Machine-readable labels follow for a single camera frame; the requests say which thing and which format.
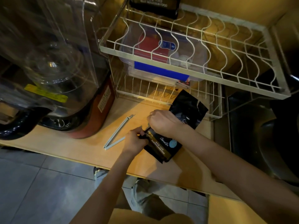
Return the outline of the person's right hand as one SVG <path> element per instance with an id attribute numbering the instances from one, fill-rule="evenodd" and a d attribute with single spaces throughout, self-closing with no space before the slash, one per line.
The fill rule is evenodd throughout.
<path id="1" fill-rule="evenodd" d="M 163 132 L 158 133 L 167 138 L 177 139 L 177 135 L 180 130 L 184 127 L 184 123 L 182 123 L 179 119 L 177 119 L 174 114 L 172 114 L 168 110 L 162 110 L 164 116 L 163 123 Z"/>

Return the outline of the person's left hand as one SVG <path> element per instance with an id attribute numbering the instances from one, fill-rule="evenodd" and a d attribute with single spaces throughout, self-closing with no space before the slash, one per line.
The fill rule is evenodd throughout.
<path id="1" fill-rule="evenodd" d="M 130 130 L 125 136 L 122 154 L 126 154 L 130 157 L 135 157 L 143 149 L 144 147 L 136 147 L 134 145 L 134 129 Z"/>

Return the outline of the black coffee bag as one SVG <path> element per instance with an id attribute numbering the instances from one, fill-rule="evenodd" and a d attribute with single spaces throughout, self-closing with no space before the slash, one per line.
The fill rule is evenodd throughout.
<path id="1" fill-rule="evenodd" d="M 182 123 L 196 129 L 208 109 L 197 98 L 182 90 L 171 104 L 169 111 Z M 149 141 L 144 150 L 160 163 L 169 162 L 182 147 L 175 139 L 156 133 L 150 125 L 144 132 Z"/>

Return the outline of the person's left forearm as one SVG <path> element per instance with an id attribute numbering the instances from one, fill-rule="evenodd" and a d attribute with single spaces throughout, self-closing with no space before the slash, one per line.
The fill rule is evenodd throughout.
<path id="1" fill-rule="evenodd" d="M 123 151 L 107 176 L 69 224 L 108 224 L 121 192 L 129 165 L 136 153 Z"/>

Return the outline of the person's right forearm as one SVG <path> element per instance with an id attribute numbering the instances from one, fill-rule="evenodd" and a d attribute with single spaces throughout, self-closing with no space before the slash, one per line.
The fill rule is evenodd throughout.
<path id="1" fill-rule="evenodd" d="M 234 194 L 268 224 L 299 224 L 299 197 L 278 180 L 186 124 L 171 137 L 199 158 Z"/>

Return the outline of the white bag sealing clip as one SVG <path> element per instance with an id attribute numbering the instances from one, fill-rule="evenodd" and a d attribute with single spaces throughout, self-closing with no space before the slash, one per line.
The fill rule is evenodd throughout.
<path id="1" fill-rule="evenodd" d="M 128 117 L 125 118 L 125 120 L 119 125 L 119 127 L 115 130 L 115 132 L 111 135 L 111 137 L 108 139 L 108 141 L 106 142 L 106 144 L 103 146 L 104 150 L 109 150 L 110 148 L 114 147 L 115 145 L 117 145 L 118 143 L 120 143 L 121 141 L 123 141 L 125 139 L 125 136 L 115 140 L 116 136 L 119 134 L 119 132 L 121 131 L 121 129 L 127 124 L 127 122 L 133 118 L 135 115 L 132 114 Z"/>

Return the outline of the person's shoe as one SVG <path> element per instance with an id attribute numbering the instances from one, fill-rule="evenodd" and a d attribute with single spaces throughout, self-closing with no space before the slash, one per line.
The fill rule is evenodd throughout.
<path id="1" fill-rule="evenodd" d="M 109 170 L 103 169 L 100 167 L 93 168 L 93 174 L 94 174 L 95 180 L 101 176 L 105 176 L 108 172 L 109 172 Z"/>

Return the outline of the person's grey trouser legs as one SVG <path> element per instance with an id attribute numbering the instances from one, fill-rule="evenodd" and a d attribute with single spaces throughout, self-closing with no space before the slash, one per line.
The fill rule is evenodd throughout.
<path id="1" fill-rule="evenodd" d="M 131 202 L 121 190 L 111 223 L 122 224 L 194 224 L 185 214 L 175 213 L 161 198 L 149 192 L 150 182 L 137 178 L 131 189 Z"/>

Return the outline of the clear plastic storage container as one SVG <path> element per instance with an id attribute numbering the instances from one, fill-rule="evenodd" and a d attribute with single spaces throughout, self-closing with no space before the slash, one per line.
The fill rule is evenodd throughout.
<path id="1" fill-rule="evenodd" d="M 120 39 L 119 51 L 151 59 L 175 67 L 182 67 L 200 73 L 207 62 L 207 47 L 204 42 L 187 37 L 178 31 L 138 23 L 130 23 Z M 175 86 L 177 83 L 189 86 L 190 81 L 203 79 L 176 71 L 151 66 L 124 57 L 119 58 L 127 68 L 129 76 L 155 83 Z"/>

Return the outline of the stainless steel sink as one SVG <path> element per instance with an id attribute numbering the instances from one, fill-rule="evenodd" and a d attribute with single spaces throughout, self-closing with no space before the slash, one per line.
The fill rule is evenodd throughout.
<path id="1" fill-rule="evenodd" d="M 226 88 L 231 151 L 273 178 L 299 187 L 299 66 L 286 75 L 291 96 L 277 100 Z"/>

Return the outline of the black packet with label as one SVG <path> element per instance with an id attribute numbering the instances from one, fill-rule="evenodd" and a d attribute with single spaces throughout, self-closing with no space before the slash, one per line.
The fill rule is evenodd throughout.
<path id="1" fill-rule="evenodd" d="M 132 8 L 173 20 L 178 17 L 180 2 L 181 0 L 129 0 Z"/>

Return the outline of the blender with clear enclosure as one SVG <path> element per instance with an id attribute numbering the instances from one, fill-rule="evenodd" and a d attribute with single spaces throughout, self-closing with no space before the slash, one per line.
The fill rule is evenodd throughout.
<path id="1" fill-rule="evenodd" d="M 36 126 L 85 139 L 114 101 L 93 22 L 107 0 L 0 0 L 0 139 Z"/>

